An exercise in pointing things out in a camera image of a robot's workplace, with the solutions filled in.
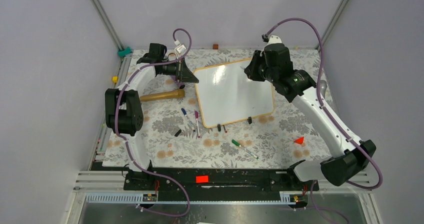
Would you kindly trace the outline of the yellow framed whiteboard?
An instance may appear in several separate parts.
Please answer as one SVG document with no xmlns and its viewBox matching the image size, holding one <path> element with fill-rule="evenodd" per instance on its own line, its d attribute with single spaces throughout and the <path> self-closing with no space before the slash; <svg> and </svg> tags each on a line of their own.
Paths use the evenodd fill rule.
<svg viewBox="0 0 424 224">
<path fill-rule="evenodd" d="M 196 69 L 195 84 L 202 124 L 214 128 L 248 117 L 272 114 L 275 110 L 274 88 L 268 81 L 253 81 L 240 67 L 251 59 L 211 65 Z"/>
</svg>

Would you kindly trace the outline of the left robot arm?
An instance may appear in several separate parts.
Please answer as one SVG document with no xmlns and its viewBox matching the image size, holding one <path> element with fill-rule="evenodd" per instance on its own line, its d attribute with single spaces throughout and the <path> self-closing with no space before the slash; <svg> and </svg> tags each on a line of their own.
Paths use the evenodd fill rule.
<svg viewBox="0 0 424 224">
<path fill-rule="evenodd" d="M 158 75 L 174 76 L 183 83 L 199 82 L 185 61 L 191 48 L 178 41 L 175 44 L 176 59 L 169 60 L 165 45 L 151 43 L 148 52 L 137 60 L 136 69 L 129 79 L 119 87 L 105 91 L 106 126 L 123 140 L 128 167 L 136 174 L 135 181 L 144 190 L 154 186 L 155 176 L 151 159 L 138 134 L 144 123 L 140 93 Z"/>
</svg>

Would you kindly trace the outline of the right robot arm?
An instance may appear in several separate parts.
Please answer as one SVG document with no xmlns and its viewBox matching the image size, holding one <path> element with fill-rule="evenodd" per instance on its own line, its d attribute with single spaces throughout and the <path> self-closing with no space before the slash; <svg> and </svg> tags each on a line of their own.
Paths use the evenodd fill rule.
<svg viewBox="0 0 424 224">
<path fill-rule="evenodd" d="M 364 170 L 377 150 L 372 140 L 362 140 L 354 134 L 319 97 L 317 83 L 303 69 L 295 69 L 289 49 L 282 43 L 255 50 L 250 64 L 244 69 L 247 78 L 270 82 L 275 90 L 299 109 L 311 122 L 327 145 L 330 157 L 315 161 L 299 161 L 290 168 L 287 185 L 301 189 L 307 181 L 326 179 L 334 186 L 350 183 Z"/>
</svg>

